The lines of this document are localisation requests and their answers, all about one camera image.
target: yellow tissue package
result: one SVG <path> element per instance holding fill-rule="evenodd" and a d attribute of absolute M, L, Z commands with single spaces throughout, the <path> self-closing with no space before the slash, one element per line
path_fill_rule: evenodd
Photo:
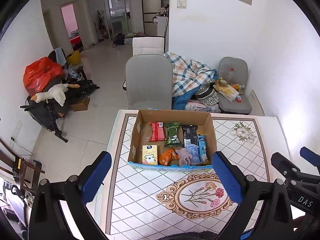
<path fill-rule="evenodd" d="M 142 164 L 158 165 L 157 145 L 142 145 Z"/>

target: oval floral medallion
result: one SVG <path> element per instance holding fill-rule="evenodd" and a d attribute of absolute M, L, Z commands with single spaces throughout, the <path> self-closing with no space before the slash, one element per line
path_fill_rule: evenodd
<path fill-rule="evenodd" d="M 169 185 L 156 198 L 167 209 L 190 220 L 218 216 L 233 203 L 214 172 L 190 174 Z"/>

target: red plastic bag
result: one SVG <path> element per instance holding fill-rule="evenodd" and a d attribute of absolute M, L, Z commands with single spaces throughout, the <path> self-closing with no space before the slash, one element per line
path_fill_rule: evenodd
<path fill-rule="evenodd" d="M 23 75 L 23 84 L 28 94 L 32 97 L 40 93 L 56 76 L 63 77 L 62 67 L 48 57 L 43 57 L 27 66 Z"/>

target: gray chair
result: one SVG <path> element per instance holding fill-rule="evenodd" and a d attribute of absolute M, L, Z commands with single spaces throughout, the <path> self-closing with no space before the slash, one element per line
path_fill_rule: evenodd
<path fill-rule="evenodd" d="M 238 83 L 240 85 L 247 85 L 248 81 L 248 65 L 247 63 L 239 58 L 224 57 L 219 64 L 218 76 L 221 77 L 222 74 L 228 69 L 233 68 L 233 83 Z M 245 95 L 240 95 L 242 102 L 238 103 L 236 100 L 230 102 L 222 94 L 219 94 L 219 107 L 228 113 L 235 114 L 249 114 L 252 107 L 249 100 Z"/>
<path fill-rule="evenodd" d="M 125 66 L 129 109 L 171 109 L 172 65 L 162 55 L 131 57 Z"/>

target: table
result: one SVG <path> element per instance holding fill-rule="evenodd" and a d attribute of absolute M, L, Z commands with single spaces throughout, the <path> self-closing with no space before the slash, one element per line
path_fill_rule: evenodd
<path fill-rule="evenodd" d="M 94 218 L 97 223 L 115 240 L 154 240 L 188 231 L 219 233 L 231 217 L 236 203 L 230 201 L 214 170 L 147 171 L 134 169 L 126 162 L 137 112 L 118 112 L 107 149 L 112 155 L 112 170 L 96 197 Z M 270 163 L 271 155 L 276 151 L 289 158 L 275 117 L 211 115 L 217 149 L 232 164 L 237 165 L 245 175 L 252 174 L 261 181 L 283 179 Z M 237 123 L 252 130 L 256 137 L 251 144 L 239 141 L 230 134 Z M 189 201 L 189 192 L 194 194 L 196 190 L 199 190 L 197 200 L 200 202 Z M 207 193 L 213 194 L 210 195 L 212 202 L 207 200 Z M 247 229 L 254 226 L 261 204 L 257 203 Z"/>

